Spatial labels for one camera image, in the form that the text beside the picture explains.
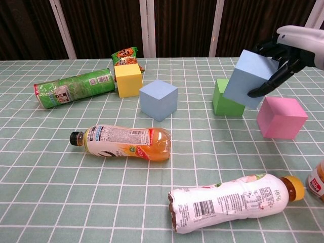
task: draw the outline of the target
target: table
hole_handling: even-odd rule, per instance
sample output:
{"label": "table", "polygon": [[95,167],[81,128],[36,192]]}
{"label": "table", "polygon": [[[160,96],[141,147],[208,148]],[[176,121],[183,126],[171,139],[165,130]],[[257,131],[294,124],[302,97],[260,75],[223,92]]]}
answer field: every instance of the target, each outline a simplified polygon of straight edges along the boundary
{"label": "table", "polygon": [[[323,242],[324,204],[308,191],[283,213],[226,222],[181,235],[171,229],[172,188],[225,182],[254,173],[303,182],[324,158],[324,72],[305,68],[271,96],[297,99],[309,119],[295,140],[264,139],[258,110],[214,116],[217,78],[237,58],[139,59],[143,83],[179,88],[178,109],[162,122],[138,97],[116,92],[41,109],[33,84],[106,68],[111,59],[0,62],[0,242]],[[95,124],[172,131],[171,158],[154,163],[104,159],[69,144]]]}

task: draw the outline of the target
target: brown curtain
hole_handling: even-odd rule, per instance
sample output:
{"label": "brown curtain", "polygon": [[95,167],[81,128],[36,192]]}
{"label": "brown curtain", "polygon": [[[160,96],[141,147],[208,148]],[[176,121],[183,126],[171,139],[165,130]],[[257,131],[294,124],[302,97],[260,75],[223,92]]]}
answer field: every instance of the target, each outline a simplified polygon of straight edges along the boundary
{"label": "brown curtain", "polygon": [[111,58],[136,46],[143,57],[139,0],[61,0],[77,58]]}
{"label": "brown curtain", "polygon": [[217,1],[154,0],[157,57],[207,57]]}
{"label": "brown curtain", "polygon": [[216,57],[238,57],[284,25],[304,26],[315,0],[225,0]]}
{"label": "brown curtain", "polygon": [[68,58],[49,1],[1,0],[0,33],[1,60]]}

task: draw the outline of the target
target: green chip canister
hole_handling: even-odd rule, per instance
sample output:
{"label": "green chip canister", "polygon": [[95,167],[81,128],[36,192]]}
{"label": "green chip canister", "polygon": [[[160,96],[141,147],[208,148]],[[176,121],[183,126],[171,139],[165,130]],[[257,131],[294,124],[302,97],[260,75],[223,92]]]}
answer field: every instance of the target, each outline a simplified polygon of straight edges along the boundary
{"label": "green chip canister", "polygon": [[48,109],[115,89],[109,68],[34,85],[37,100]]}

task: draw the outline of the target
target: orange liquid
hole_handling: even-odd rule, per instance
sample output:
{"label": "orange liquid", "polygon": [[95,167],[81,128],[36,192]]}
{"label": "orange liquid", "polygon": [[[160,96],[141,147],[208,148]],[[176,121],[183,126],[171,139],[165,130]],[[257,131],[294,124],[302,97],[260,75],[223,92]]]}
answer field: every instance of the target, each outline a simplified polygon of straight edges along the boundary
{"label": "orange liquid", "polygon": [[147,154],[150,160],[163,161],[170,157],[171,133],[163,128],[153,129],[152,144],[149,146],[140,145],[139,147]]}

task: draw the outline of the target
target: pink cube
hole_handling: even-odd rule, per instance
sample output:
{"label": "pink cube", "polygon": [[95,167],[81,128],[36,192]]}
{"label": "pink cube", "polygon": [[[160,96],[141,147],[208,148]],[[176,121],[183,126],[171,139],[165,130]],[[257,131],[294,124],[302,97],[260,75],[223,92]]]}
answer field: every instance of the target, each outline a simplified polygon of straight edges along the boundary
{"label": "pink cube", "polygon": [[257,122],[265,138],[294,139],[307,118],[297,100],[266,97]]}

